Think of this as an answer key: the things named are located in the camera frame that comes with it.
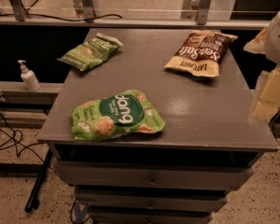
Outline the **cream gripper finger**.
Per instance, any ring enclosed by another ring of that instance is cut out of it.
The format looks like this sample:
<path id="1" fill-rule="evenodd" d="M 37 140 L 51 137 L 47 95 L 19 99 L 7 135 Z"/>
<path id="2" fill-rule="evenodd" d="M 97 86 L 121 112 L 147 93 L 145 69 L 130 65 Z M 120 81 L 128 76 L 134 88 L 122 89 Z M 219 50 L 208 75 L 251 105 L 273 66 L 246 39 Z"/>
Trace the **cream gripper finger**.
<path id="1" fill-rule="evenodd" d="M 253 92 L 249 123 L 262 126 L 280 110 L 280 64 L 271 72 L 262 71 Z"/>
<path id="2" fill-rule="evenodd" d="M 249 41 L 244 46 L 244 51 L 254 54 L 265 54 L 265 41 L 267 36 L 268 28 L 264 27 L 254 39 Z"/>

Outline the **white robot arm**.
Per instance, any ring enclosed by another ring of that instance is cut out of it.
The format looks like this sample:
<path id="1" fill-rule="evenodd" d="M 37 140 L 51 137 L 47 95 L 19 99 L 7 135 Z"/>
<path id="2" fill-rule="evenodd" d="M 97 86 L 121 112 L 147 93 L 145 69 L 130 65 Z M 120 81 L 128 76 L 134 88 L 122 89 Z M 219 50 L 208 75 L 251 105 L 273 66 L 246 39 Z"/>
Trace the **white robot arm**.
<path id="1" fill-rule="evenodd" d="M 269 122 L 280 110 L 280 11 L 259 34 L 246 43 L 244 51 L 264 54 L 276 63 L 271 72 L 262 72 L 257 81 L 251 118 Z"/>

